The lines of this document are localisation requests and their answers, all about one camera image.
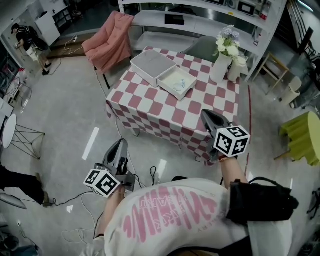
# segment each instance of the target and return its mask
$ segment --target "concrete floor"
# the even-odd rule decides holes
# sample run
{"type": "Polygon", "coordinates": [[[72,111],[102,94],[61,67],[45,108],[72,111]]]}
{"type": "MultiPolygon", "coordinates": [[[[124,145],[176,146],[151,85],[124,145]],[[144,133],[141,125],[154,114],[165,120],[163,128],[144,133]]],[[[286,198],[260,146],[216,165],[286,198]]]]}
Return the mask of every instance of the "concrete floor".
{"type": "MultiPolygon", "coordinates": [[[[59,60],[51,68],[54,70],[59,60]]],[[[129,66],[125,60],[107,74],[109,83],[114,84],[129,66]]],[[[103,78],[99,77],[103,89],[108,94],[103,78]]],[[[255,83],[240,86],[240,104],[238,120],[248,131],[250,129],[249,88],[252,104],[252,137],[247,165],[247,177],[263,176],[277,181],[286,187],[292,187],[292,194],[299,202],[299,208],[291,220],[293,243],[290,255],[297,255],[304,241],[317,227],[317,218],[309,221],[306,214],[311,203],[311,192],[320,187],[319,167],[310,167],[305,159],[292,162],[289,158],[274,161],[273,158],[287,150],[284,139],[279,138],[279,126],[300,115],[299,109],[292,110],[282,106],[277,100],[279,92],[265,95],[267,84],[262,76],[255,83]]],[[[85,57],[65,58],[52,76],[42,76],[32,85],[33,94],[25,110],[16,108],[18,124],[43,131],[46,136],[41,146],[41,160],[35,160],[15,147],[4,150],[1,162],[11,171],[42,176],[45,190],[50,198],[62,203],[80,193],[88,191],[83,185],[84,178],[95,163],[102,161],[108,148],[120,138],[116,126],[107,118],[105,97],[96,79],[93,67],[85,57]],[[87,160],[83,160],[85,148],[94,130],[99,128],[87,160]]],[[[119,126],[122,136],[128,141],[128,149],[140,177],[146,186],[152,184],[149,169],[166,163],[160,177],[162,183],[169,182],[175,176],[205,178],[220,182],[222,174],[219,164],[205,167],[194,161],[194,156],[186,149],[178,147],[155,136],[141,133],[135,137],[129,130],[119,126]]],[[[247,153],[239,157],[243,170],[246,168],[247,153]]],[[[30,199],[19,189],[5,191],[18,198],[30,199]]],[[[102,213],[104,199],[94,194],[83,196],[83,202],[92,212],[95,220],[102,213]]],[[[18,230],[17,220],[46,256],[76,256],[85,247],[80,243],[78,233],[64,233],[63,230],[78,228],[93,229],[94,223],[78,198],[58,207],[43,208],[33,202],[25,202],[27,210],[22,210],[0,202],[0,212],[6,218],[12,233],[18,236],[22,244],[30,244],[23,239],[18,230]],[[73,211],[66,207],[73,205],[73,211]]],[[[93,231],[85,231],[84,240],[91,242],[93,231]]]]}

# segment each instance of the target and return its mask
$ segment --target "pink chair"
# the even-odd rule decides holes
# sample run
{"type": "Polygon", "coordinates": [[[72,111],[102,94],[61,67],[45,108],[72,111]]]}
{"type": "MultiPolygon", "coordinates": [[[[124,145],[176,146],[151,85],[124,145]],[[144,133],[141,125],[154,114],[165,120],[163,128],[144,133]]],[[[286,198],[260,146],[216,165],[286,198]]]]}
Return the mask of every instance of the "pink chair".
{"type": "Polygon", "coordinates": [[[125,58],[131,59],[131,47],[128,30],[134,17],[113,11],[102,28],[82,47],[94,69],[103,74],[108,89],[109,83],[105,73],[125,58]]]}

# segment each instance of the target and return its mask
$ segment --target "flower vase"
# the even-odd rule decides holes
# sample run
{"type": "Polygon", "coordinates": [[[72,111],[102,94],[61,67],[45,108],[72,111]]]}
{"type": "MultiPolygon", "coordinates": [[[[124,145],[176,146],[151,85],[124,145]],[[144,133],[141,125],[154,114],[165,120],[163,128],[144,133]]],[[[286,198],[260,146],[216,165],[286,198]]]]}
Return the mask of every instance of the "flower vase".
{"type": "Polygon", "coordinates": [[[227,73],[228,66],[231,63],[231,58],[219,53],[219,57],[214,63],[213,67],[211,68],[210,78],[215,83],[221,83],[224,78],[225,74],[227,73]]]}

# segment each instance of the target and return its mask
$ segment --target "tray lid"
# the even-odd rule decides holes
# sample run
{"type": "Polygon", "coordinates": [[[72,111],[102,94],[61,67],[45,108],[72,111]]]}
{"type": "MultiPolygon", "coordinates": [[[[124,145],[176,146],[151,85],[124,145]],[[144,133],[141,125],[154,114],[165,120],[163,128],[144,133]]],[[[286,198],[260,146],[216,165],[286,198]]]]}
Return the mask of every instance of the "tray lid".
{"type": "Polygon", "coordinates": [[[177,64],[155,50],[147,50],[131,60],[131,64],[137,66],[152,78],[157,78],[168,69],[177,64]]]}

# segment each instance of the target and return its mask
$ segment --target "white shelf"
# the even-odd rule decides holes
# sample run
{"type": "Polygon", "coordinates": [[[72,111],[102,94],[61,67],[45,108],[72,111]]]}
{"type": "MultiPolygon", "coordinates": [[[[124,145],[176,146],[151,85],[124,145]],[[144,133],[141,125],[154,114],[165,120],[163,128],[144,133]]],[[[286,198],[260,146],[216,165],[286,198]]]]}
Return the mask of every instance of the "white shelf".
{"type": "Polygon", "coordinates": [[[185,35],[144,32],[142,36],[137,41],[132,42],[131,45],[136,51],[142,51],[144,48],[151,46],[181,53],[188,49],[196,40],[197,38],[185,35]]]}
{"type": "Polygon", "coordinates": [[[161,4],[177,4],[177,5],[186,5],[186,6],[194,6],[204,9],[213,10],[219,13],[231,15],[248,23],[251,23],[268,33],[272,31],[274,27],[274,22],[277,17],[277,14],[274,8],[270,9],[269,15],[267,20],[263,20],[257,16],[249,16],[243,12],[238,10],[232,9],[228,6],[221,6],[215,3],[205,2],[203,0],[124,0],[122,1],[123,5],[130,5],[130,4],[143,4],[143,3],[161,3],[161,4]]]}
{"type": "MultiPolygon", "coordinates": [[[[204,36],[210,36],[214,38],[216,38],[219,32],[224,27],[226,27],[224,23],[220,23],[207,18],[202,18],[184,13],[182,14],[157,10],[142,10],[134,17],[132,25],[175,29],[196,33],[204,36]],[[165,24],[165,14],[183,15],[184,25],[165,24]]],[[[239,42],[241,48],[255,55],[259,54],[259,48],[254,45],[254,40],[249,33],[235,28],[233,30],[239,32],[240,34],[239,42]]]]}

